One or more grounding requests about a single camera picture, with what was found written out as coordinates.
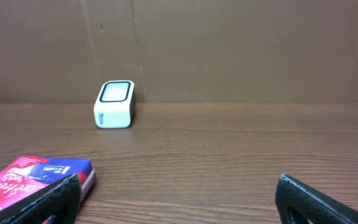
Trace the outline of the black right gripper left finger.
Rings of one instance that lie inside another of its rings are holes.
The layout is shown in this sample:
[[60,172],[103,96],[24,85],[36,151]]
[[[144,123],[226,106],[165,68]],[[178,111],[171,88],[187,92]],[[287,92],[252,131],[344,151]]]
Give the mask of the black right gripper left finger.
[[74,223],[81,196],[80,179],[70,174],[0,210],[0,224]]

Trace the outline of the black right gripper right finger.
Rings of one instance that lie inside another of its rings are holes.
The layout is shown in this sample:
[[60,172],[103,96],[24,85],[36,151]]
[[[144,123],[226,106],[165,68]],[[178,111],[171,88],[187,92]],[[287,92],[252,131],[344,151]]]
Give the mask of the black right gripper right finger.
[[275,204],[282,223],[358,223],[358,211],[287,174],[277,182]]

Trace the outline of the red purple pad package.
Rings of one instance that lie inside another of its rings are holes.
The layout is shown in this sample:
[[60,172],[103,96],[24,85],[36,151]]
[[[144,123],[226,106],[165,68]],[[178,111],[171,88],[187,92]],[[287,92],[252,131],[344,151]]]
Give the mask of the red purple pad package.
[[19,156],[0,171],[0,211],[70,174],[79,177],[82,196],[87,196],[96,182],[90,159]]

